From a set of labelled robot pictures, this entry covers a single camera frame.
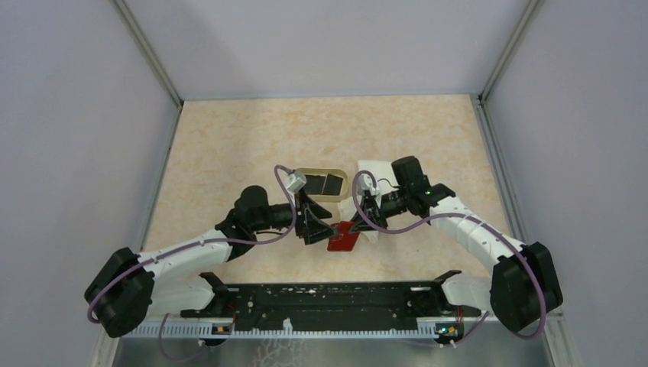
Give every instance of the white wall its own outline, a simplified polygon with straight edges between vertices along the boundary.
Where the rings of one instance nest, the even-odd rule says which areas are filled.
[[[489,108],[585,365],[648,363],[648,2],[546,2]]]
[[[184,99],[479,93],[527,0],[128,0]]]
[[[0,2],[0,358],[88,365],[83,292],[134,243],[175,107],[108,1]]]

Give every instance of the beige speckled surface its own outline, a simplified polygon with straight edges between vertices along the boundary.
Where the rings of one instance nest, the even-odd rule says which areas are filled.
[[[507,232],[468,96],[245,99],[185,103],[145,248],[212,228],[248,185],[265,187],[271,204],[283,202],[272,173],[277,163],[352,176],[359,159],[407,155],[419,158],[430,183],[448,185]],[[414,220],[403,214],[390,227]],[[305,246],[290,235],[210,270],[226,282],[281,282],[433,279],[452,268],[487,274],[448,235],[421,226],[381,235],[376,244],[361,236],[353,252],[327,252],[326,242]]]

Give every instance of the enclosure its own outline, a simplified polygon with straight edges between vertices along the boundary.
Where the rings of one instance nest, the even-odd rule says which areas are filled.
[[[83,292],[116,249],[192,238],[247,185],[280,200],[275,164],[353,174],[359,160],[407,155],[505,233],[551,250],[565,303],[540,339],[517,339],[490,318],[457,349],[230,340],[188,365],[646,363],[648,3],[10,0],[0,9],[9,365],[172,365],[155,338],[111,339],[84,317]],[[232,283],[486,274],[431,231],[361,237],[346,253],[289,237],[209,270]],[[165,346],[183,356],[196,341]]]

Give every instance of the white cloth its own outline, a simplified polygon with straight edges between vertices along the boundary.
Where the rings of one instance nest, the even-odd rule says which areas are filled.
[[[391,162],[389,161],[358,161],[358,171],[362,170],[367,170],[373,173],[376,177],[376,180],[385,178],[389,180],[392,185],[397,185],[396,176],[394,176],[394,170],[391,169]],[[380,190],[381,195],[390,193],[395,190],[384,180],[378,182],[378,189]],[[353,218],[355,212],[357,211],[355,209],[355,205],[353,205],[353,199],[351,197],[348,197],[339,202],[338,210],[340,212],[340,220],[344,221],[351,220],[351,218]],[[365,235],[371,243],[375,243],[378,240],[377,231],[363,232],[362,234]]]

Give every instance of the white arm segment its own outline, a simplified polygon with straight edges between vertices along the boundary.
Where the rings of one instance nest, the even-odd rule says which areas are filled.
[[[227,237],[221,231],[210,229],[202,235],[178,245],[163,250],[142,252],[139,261],[156,258],[174,248],[207,239],[227,239]],[[213,242],[198,245],[145,265],[145,271],[152,271],[155,274],[153,294],[151,295],[153,303],[148,308],[147,317],[205,308],[214,297],[211,285],[199,277],[191,278],[188,281],[184,281],[183,278],[195,275],[210,265],[226,262],[231,252],[232,247],[227,242]]]
[[[165,287],[155,287],[146,317],[179,313],[181,310],[202,310],[214,298],[212,286],[201,277],[176,281]]]
[[[483,219],[468,209],[458,197],[446,197],[439,201],[439,205],[429,210],[430,215],[440,213],[461,213],[484,222]],[[499,262],[497,258],[500,256],[508,258],[513,255],[513,252],[503,243],[496,240],[484,227],[475,222],[464,218],[441,218],[433,220],[432,224],[455,237],[457,242],[464,246],[471,255],[475,256],[491,275],[493,274],[493,266]],[[518,251],[522,249],[520,247],[523,245],[522,242],[507,235],[504,235],[504,238]]]
[[[461,273],[446,279],[441,284],[441,288],[449,304],[493,312],[489,278]]]

